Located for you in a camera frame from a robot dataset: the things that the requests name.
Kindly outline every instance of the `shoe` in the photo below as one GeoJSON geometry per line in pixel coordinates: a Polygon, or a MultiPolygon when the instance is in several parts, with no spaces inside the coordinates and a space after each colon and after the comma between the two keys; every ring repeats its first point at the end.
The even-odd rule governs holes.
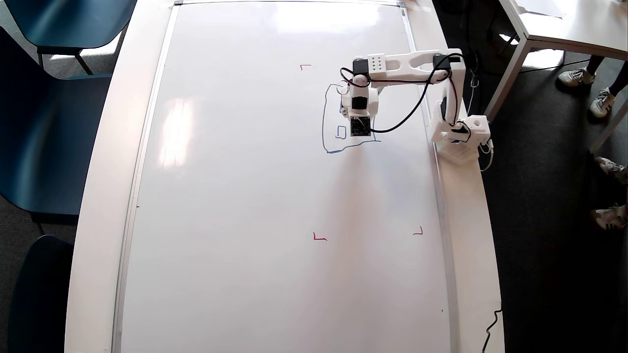
{"type": "Polygon", "coordinates": [[[615,96],[610,94],[608,88],[600,91],[600,94],[596,99],[591,102],[591,106],[589,107],[589,111],[591,114],[597,118],[605,117],[609,112],[610,108],[613,106],[615,102],[615,96]]]}
{"type": "Polygon", "coordinates": [[[591,211],[591,218],[606,231],[617,231],[626,227],[628,218],[626,217],[626,205],[611,207],[605,210],[591,211]]]}
{"type": "Polygon", "coordinates": [[[558,76],[558,80],[567,87],[592,85],[595,82],[595,74],[587,71],[586,67],[577,68],[574,71],[565,71],[558,76]]]}
{"type": "Polygon", "coordinates": [[[616,178],[621,184],[626,185],[628,182],[628,175],[626,174],[626,167],[619,165],[612,160],[604,157],[595,157],[595,162],[600,169],[606,174],[616,178]]]}

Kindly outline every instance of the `person's leg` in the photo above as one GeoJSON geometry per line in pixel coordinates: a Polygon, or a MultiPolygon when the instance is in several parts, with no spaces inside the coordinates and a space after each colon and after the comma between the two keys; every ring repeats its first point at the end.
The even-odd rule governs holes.
{"type": "Polygon", "coordinates": [[[624,89],[624,87],[626,87],[627,84],[628,84],[628,62],[624,62],[622,69],[619,70],[619,74],[617,75],[615,82],[613,82],[613,84],[610,85],[609,87],[610,94],[617,97],[617,94],[619,93],[619,91],[624,89]]]}
{"type": "Polygon", "coordinates": [[[579,67],[573,71],[565,71],[558,76],[558,81],[567,87],[592,85],[595,81],[595,71],[604,60],[604,57],[591,55],[587,67],[579,67]]]}
{"type": "Polygon", "coordinates": [[[628,84],[628,63],[624,62],[615,82],[606,89],[600,91],[596,99],[591,102],[589,110],[595,117],[605,117],[615,103],[615,96],[628,84]]]}
{"type": "Polygon", "coordinates": [[[589,59],[589,64],[587,65],[587,72],[591,74],[591,76],[595,75],[597,68],[600,67],[600,64],[604,60],[604,57],[598,57],[597,55],[591,55],[589,59]]]}

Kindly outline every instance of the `white robotic arm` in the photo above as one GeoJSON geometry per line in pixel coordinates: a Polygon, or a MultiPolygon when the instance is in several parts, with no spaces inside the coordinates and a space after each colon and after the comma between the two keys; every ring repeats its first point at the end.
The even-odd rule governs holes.
{"type": "Polygon", "coordinates": [[[414,112],[413,110],[406,119],[390,129],[373,129],[379,107],[378,96],[384,87],[437,84],[449,79],[450,84],[443,91],[443,100],[437,103],[428,126],[428,137],[436,143],[440,155],[457,164],[476,160],[478,145],[487,144],[490,139],[489,125],[485,116],[458,119],[465,78],[465,64],[461,59],[460,50],[456,49],[449,49],[445,54],[439,50],[427,50],[400,55],[381,53],[368,55],[367,58],[356,58],[353,71],[341,69],[341,73],[344,70],[353,74],[351,79],[343,76],[348,83],[348,89],[342,94],[341,107],[341,113],[349,120],[350,135],[368,136],[371,132],[392,131],[414,112]],[[432,63],[434,69],[420,68],[420,65],[426,63],[432,63]]]}

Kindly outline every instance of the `white table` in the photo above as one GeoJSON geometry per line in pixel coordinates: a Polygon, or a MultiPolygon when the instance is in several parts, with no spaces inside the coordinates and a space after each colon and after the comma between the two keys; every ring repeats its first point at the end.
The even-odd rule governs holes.
{"type": "MultiPolygon", "coordinates": [[[[416,47],[447,47],[429,0],[407,3],[416,47]]],[[[122,46],[96,137],[78,222],[68,294],[66,352],[110,352],[123,234],[139,163],[154,75],[171,8],[139,0],[122,46]]],[[[428,92],[430,102],[438,98],[428,92]]],[[[501,307],[494,244],[478,164],[440,161],[455,271],[460,341],[457,352],[477,352],[501,307]]],[[[487,352],[503,352],[501,320],[487,352]]]]}
{"type": "Polygon", "coordinates": [[[619,0],[554,0],[562,18],[527,13],[515,0],[499,0],[519,35],[519,44],[486,108],[489,121],[502,106],[526,55],[533,48],[627,59],[626,3],[619,0]]]}

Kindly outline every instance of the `chair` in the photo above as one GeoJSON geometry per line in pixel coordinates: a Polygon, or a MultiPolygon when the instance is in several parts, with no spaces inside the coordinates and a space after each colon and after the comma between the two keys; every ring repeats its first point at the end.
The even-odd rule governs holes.
{"type": "Polygon", "coordinates": [[[112,41],[131,19],[136,0],[4,0],[24,37],[42,54],[80,57],[86,48],[112,41]]]}
{"type": "Polygon", "coordinates": [[[110,75],[59,80],[0,28],[0,194],[37,223],[76,224],[110,75]]]}
{"type": "Polygon", "coordinates": [[[73,246],[41,236],[28,250],[9,309],[8,352],[63,352],[73,246]]]}

